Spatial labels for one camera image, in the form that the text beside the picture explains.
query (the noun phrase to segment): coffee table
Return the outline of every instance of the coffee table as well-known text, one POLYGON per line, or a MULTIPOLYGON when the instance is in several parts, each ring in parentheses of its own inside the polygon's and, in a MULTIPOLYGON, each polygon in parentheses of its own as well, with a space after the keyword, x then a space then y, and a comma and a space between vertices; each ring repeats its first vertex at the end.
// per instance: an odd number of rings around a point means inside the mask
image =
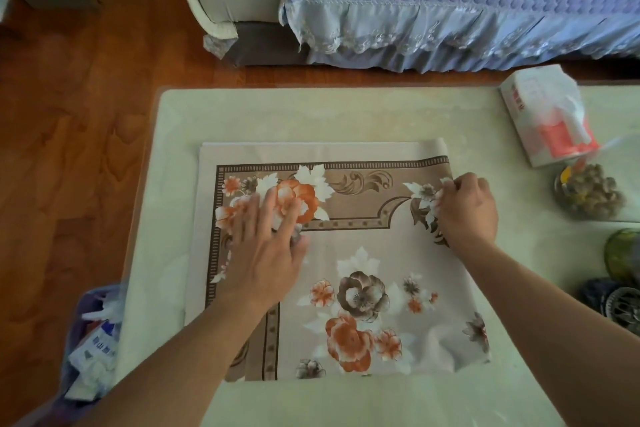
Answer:
MULTIPOLYGON (((601 142, 639 131, 640 87, 583 87, 582 95, 601 142)), ((473 171, 490 180, 500 212, 498 244, 509 254, 568 291, 606 275, 605 240, 624 224, 564 215, 551 193, 554 169, 529 167, 495 88, 170 90, 157 106, 141 180, 117 380, 182 327, 202 142, 433 137, 444 137, 454 174, 473 171)), ((222 385, 203 425, 564 425, 490 305, 475 294, 490 364, 445 376, 222 385)))

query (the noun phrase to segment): forearm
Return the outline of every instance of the forearm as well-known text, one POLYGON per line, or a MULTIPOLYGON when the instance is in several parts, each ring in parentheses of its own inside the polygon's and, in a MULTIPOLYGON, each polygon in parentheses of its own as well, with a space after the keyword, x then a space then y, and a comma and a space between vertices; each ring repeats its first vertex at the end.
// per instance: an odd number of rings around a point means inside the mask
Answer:
POLYGON ((640 339, 495 246, 470 245, 460 257, 568 425, 636 421, 640 339))
POLYGON ((197 427, 259 308, 221 301, 146 359, 84 418, 82 427, 197 427))

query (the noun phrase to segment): person's left hand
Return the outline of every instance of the person's left hand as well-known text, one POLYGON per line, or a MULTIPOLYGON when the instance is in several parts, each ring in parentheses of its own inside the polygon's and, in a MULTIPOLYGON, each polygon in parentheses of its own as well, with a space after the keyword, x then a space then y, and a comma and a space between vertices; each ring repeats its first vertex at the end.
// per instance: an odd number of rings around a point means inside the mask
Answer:
POLYGON ((261 207, 260 196, 253 194, 246 211, 236 213, 231 261, 224 286, 220 287, 221 295, 252 303, 260 313, 280 302, 291 290, 309 243, 308 237, 302 236, 291 247, 300 200, 292 200, 280 228, 272 233, 275 204, 275 189, 269 189, 261 207))

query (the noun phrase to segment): hand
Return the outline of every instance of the hand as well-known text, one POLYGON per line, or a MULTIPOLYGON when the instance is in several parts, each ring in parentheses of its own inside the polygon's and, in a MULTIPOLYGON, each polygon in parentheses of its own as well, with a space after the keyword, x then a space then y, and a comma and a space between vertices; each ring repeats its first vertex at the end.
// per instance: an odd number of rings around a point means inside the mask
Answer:
POLYGON ((438 211, 438 224, 454 253, 478 242, 493 244, 498 232, 498 211, 486 179, 469 172, 446 181, 438 211))
POLYGON ((260 207, 253 194, 246 210, 236 213, 232 229, 231 261, 220 295, 255 305, 260 314, 280 302, 295 284, 308 248, 302 236, 291 247, 301 202, 292 200, 280 228, 271 231, 276 193, 269 189, 260 207))

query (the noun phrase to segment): tissue box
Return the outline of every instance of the tissue box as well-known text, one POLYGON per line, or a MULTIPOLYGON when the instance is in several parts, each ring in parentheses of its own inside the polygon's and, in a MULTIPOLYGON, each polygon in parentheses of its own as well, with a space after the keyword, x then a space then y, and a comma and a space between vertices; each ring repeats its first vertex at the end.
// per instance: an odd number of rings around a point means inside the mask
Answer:
POLYGON ((520 69, 500 85, 500 92, 532 167, 600 148, 584 115, 578 84, 560 65, 520 69))

